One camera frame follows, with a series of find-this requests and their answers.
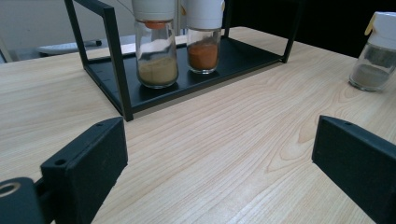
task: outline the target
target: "white jar lid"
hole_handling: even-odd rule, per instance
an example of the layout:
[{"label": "white jar lid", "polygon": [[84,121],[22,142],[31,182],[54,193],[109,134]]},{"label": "white jar lid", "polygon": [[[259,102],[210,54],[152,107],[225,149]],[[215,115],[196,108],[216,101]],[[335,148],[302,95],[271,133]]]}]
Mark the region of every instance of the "white jar lid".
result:
[{"label": "white jar lid", "polygon": [[176,0],[132,0],[134,18],[140,21],[170,21],[175,17]]},{"label": "white jar lid", "polygon": [[368,42],[385,48],[396,49],[396,12],[376,12],[372,17],[366,34],[373,29]]},{"label": "white jar lid", "polygon": [[222,25],[224,0],[182,0],[187,26],[193,29],[219,29]]}]

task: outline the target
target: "orange powder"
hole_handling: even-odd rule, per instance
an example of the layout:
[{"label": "orange powder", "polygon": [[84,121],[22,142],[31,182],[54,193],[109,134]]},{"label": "orange powder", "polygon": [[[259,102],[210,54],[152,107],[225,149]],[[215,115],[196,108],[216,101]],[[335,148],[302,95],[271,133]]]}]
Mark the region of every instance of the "orange powder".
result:
[{"label": "orange powder", "polygon": [[197,70],[209,70],[218,64],[218,46],[216,44],[196,43],[189,46],[190,66]]}]

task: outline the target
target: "wooden table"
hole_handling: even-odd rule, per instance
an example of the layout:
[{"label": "wooden table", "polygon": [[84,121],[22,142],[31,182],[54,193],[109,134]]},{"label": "wooden table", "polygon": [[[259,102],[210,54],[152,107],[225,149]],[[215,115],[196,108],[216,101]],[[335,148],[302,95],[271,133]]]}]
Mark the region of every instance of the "wooden table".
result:
[{"label": "wooden table", "polygon": [[[230,36],[278,54],[286,43],[242,27]],[[94,222],[372,223],[311,161],[319,115],[396,142],[396,77],[359,91],[347,83],[354,62],[295,43],[286,64],[136,114],[129,164]],[[43,161],[118,115],[77,54],[1,64],[0,181],[37,180]]]}]

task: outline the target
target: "glass jar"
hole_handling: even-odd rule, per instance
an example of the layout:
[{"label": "glass jar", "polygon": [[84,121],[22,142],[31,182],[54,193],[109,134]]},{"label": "glass jar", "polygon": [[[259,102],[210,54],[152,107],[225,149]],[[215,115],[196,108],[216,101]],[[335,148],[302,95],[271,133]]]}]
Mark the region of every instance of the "glass jar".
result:
[{"label": "glass jar", "polygon": [[198,74],[209,74],[216,70],[219,62],[221,29],[187,31],[187,52],[190,70]]},{"label": "glass jar", "polygon": [[135,22],[137,77],[153,89],[177,81],[177,54],[172,21]]},{"label": "glass jar", "polygon": [[349,83],[363,91],[380,91],[396,67],[396,49],[367,43],[349,76]]}]

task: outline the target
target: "rack shelf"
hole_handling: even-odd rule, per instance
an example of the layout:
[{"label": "rack shelf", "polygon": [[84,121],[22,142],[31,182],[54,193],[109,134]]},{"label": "rack shelf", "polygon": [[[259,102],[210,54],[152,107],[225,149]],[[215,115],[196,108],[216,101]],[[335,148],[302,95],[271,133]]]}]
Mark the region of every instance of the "rack shelf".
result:
[{"label": "rack shelf", "polygon": [[[73,1],[78,2],[103,18],[107,41],[109,43],[110,57],[88,59],[81,31],[79,30]],[[228,37],[232,6],[232,1],[228,0],[225,15],[225,34],[220,40],[219,65],[216,71],[208,75],[198,75],[189,71],[186,45],[178,45],[177,82],[170,87],[155,90],[141,85],[138,81],[135,54],[122,55],[113,7],[93,0],[64,0],[64,2],[84,69],[126,121],[132,120],[134,118],[133,113],[135,112],[213,86],[230,78],[242,76],[273,63],[286,63],[303,8],[302,4],[298,6],[296,20],[290,32],[290,38],[284,55],[277,55]]]}]

